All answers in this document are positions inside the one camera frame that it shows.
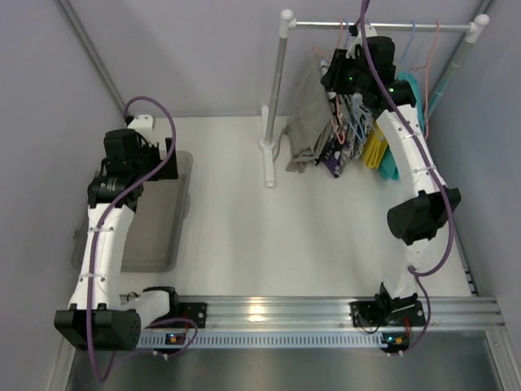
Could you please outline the pink wire hanger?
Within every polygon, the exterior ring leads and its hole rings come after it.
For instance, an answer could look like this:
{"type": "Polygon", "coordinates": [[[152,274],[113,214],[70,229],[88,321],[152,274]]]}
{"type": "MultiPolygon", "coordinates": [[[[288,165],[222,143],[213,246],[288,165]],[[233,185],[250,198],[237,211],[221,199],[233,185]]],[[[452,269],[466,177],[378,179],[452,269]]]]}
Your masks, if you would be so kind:
{"type": "MultiPolygon", "coordinates": [[[[339,49],[339,45],[344,35],[344,22],[345,19],[338,19],[339,21],[339,36],[335,43],[335,50],[339,49]]],[[[312,51],[314,54],[319,55],[321,60],[326,61],[329,65],[332,63],[332,56],[326,55],[321,52],[316,46],[312,47],[312,51]]],[[[345,133],[343,131],[343,122],[342,122],[342,114],[339,109],[339,96],[336,95],[334,98],[334,107],[335,107],[335,120],[331,119],[331,126],[334,131],[335,137],[340,144],[345,142],[345,133]]]]}

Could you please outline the grey trousers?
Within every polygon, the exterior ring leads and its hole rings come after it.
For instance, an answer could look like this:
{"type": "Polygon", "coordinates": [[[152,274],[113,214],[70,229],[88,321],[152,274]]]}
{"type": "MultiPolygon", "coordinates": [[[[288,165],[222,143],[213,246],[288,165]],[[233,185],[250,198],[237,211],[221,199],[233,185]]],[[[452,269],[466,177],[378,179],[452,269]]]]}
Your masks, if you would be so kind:
{"type": "Polygon", "coordinates": [[[290,144],[287,172],[303,173],[307,164],[321,155],[329,137],[331,109],[321,84],[321,60],[312,52],[291,90],[291,113],[283,129],[290,144]]]}

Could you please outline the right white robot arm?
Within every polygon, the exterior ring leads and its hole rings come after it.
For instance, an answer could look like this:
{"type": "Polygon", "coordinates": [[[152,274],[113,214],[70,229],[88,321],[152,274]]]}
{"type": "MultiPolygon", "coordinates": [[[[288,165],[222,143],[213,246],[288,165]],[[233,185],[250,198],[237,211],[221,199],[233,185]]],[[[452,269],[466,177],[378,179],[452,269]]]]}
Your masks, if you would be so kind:
{"type": "Polygon", "coordinates": [[[437,273],[454,245],[454,212],[462,200],[447,186],[428,151],[418,101],[410,83],[396,77],[390,37],[359,32],[348,49],[335,51],[321,79],[326,91],[360,99],[383,133],[395,161],[403,201],[387,211],[391,234],[405,246],[404,261],[393,264],[374,296],[374,317],[391,323],[416,312],[420,280],[437,273]]]}

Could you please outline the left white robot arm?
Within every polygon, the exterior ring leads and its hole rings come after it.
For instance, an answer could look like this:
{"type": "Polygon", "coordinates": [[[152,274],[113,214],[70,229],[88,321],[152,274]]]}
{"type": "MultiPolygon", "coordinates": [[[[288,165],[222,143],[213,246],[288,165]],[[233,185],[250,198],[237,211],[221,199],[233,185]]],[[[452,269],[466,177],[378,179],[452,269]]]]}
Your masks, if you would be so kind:
{"type": "Polygon", "coordinates": [[[154,130],[111,130],[103,139],[101,172],[87,188],[85,252],[74,293],[54,316],[56,330],[76,349],[132,351],[142,329],[177,313],[173,287],[150,287],[132,301],[120,299],[125,241],[145,181],[174,179],[160,156],[154,130]]]}

